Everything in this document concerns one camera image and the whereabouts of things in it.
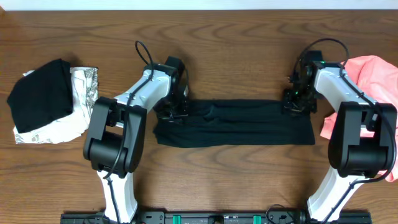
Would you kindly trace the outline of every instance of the wooden table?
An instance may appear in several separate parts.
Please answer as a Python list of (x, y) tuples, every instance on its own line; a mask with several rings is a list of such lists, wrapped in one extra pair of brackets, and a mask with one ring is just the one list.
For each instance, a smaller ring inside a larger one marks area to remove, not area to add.
[[(62, 58), (99, 67), (99, 94), (114, 97), (142, 75), (134, 41), (154, 60), (168, 55), (190, 70), (199, 99), (280, 99), (294, 60), (321, 37), (342, 40), (351, 56), (378, 55), (398, 65), (397, 11), (91, 11), (5, 12), (0, 20), (0, 223), (58, 223), (66, 211), (104, 207), (103, 189), (83, 158), (85, 135), (57, 145), (15, 145), (6, 104), (23, 72)], [(318, 46), (330, 60), (343, 52)], [(266, 210), (303, 207), (326, 174), (332, 112), (312, 115), (316, 146), (219, 146), (178, 149), (156, 143), (150, 113), (135, 174), (141, 205), (167, 210)], [(375, 223), (398, 221), (396, 183), (361, 187), (345, 208), (368, 209)]]

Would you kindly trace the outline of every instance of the crumpled fabric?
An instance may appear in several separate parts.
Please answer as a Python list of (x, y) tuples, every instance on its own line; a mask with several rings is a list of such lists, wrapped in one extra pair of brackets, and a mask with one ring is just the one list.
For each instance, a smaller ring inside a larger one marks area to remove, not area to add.
[[(398, 68), (377, 56), (362, 56), (349, 59), (345, 70), (360, 90), (374, 98), (379, 103), (392, 103), (398, 108)], [(325, 118), (321, 136), (330, 139), (335, 126), (337, 113)], [(373, 132), (361, 130), (362, 137), (373, 137)], [(386, 177), (388, 182), (398, 179), (398, 164), (395, 163), (392, 172)]]
[(282, 112), (277, 100), (190, 100), (182, 121), (158, 120), (158, 144), (193, 148), (222, 145), (314, 145), (309, 114)]
[(91, 67), (71, 68), (73, 113), (28, 133), (18, 133), (14, 127), (16, 143), (57, 144), (81, 136), (90, 124), (94, 103), (98, 99), (97, 70)]

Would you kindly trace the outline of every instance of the black fabric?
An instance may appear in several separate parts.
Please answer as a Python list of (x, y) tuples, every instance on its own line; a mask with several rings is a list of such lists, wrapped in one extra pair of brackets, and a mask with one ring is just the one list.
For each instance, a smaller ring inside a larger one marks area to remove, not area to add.
[(174, 147), (220, 145), (314, 145), (309, 115), (282, 114), (274, 100), (193, 100), (181, 123), (159, 120), (159, 144)]
[(70, 64), (51, 61), (21, 78), (8, 96), (19, 133), (41, 128), (73, 112)]

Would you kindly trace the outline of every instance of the pink shirt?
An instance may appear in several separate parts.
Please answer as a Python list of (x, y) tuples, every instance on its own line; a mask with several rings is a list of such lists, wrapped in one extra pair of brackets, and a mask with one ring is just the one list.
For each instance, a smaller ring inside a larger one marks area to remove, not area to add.
[[(392, 103), (398, 108), (398, 68), (377, 56), (362, 56), (349, 59), (346, 71), (359, 89), (374, 98), (379, 103)], [(330, 139), (331, 132), (336, 122), (337, 114), (325, 118), (321, 136)], [(361, 136), (372, 137), (373, 133), (367, 130), (361, 131)], [(396, 163), (392, 172), (386, 180), (392, 182), (398, 179), (398, 164)]]

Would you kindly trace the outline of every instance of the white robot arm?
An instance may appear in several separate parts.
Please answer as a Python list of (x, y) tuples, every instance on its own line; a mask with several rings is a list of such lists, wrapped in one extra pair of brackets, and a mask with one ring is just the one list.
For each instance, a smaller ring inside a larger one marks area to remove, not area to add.
[[(325, 63), (320, 51), (308, 51), (300, 59), (300, 71), (290, 78), (293, 90), (285, 91), (285, 109), (293, 113), (316, 112), (316, 98), (328, 100), (338, 113), (329, 142), (331, 166), (318, 190), (308, 199), (312, 219), (332, 222), (354, 192), (380, 170), (395, 163), (391, 125), (397, 112), (391, 104), (379, 104), (352, 82), (339, 63)], [(374, 131), (361, 138), (361, 129)]]
[[(186, 116), (188, 85), (182, 81), (184, 70), (181, 60), (173, 57), (164, 65), (151, 63), (128, 91), (115, 100), (101, 97), (95, 104), (84, 156), (101, 178), (106, 200), (104, 215), (114, 222), (130, 223), (137, 210), (133, 173), (142, 155), (146, 114), (154, 109), (159, 119), (172, 121)], [(125, 129), (121, 136), (124, 140), (107, 132), (105, 126)]]

